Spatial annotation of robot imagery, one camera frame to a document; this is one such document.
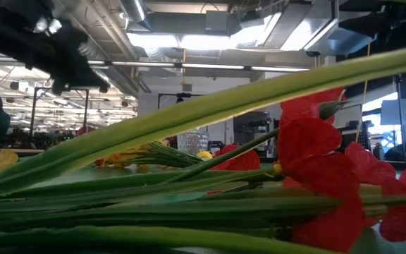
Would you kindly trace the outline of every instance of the black machinery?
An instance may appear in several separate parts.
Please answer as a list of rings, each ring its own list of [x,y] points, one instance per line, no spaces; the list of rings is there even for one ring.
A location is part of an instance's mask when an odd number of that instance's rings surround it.
[[[53,8],[51,0],[0,0],[0,53],[49,73],[56,95],[77,87],[107,92],[108,84],[78,50],[87,34],[53,17]]]

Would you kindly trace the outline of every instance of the red flower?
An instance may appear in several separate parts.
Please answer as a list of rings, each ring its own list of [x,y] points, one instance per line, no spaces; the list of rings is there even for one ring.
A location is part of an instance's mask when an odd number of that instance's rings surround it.
[[[357,194],[355,164],[344,154],[332,152],[341,140],[338,130],[318,118],[294,119],[281,125],[278,158],[283,173],[290,177],[284,184],[301,184],[311,191],[344,200],[329,214],[295,226],[296,243],[348,252],[361,233],[364,211]]]
[[[406,194],[406,170],[399,180],[387,178],[383,181],[383,195]],[[406,241],[406,205],[389,207],[380,224],[380,234],[388,241]]]
[[[344,88],[335,88],[332,90],[318,92],[316,94],[299,97],[287,102],[281,102],[280,106],[283,113],[280,118],[280,127],[287,126],[292,120],[301,118],[318,118],[319,105],[322,102],[332,102],[339,100],[339,96]],[[335,117],[325,120],[325,122],[332,124]]]
[[[395,169],[387,162],[381,162],[358,143],[350,143],[345,149],[347,155],[356,165],[354,172],[360,183],[381,185],[386,178],[395,178]]]
[[[215,157],[224,155],[238,148],[238,145],[226,145],[221,151],[218,151]],[[212,168],[212,170],[233,170],[233,171],[247,171],[253,169],[261,169],[261,161],[255,151],[246,152],[240,156],[230,159],[226,162]]]

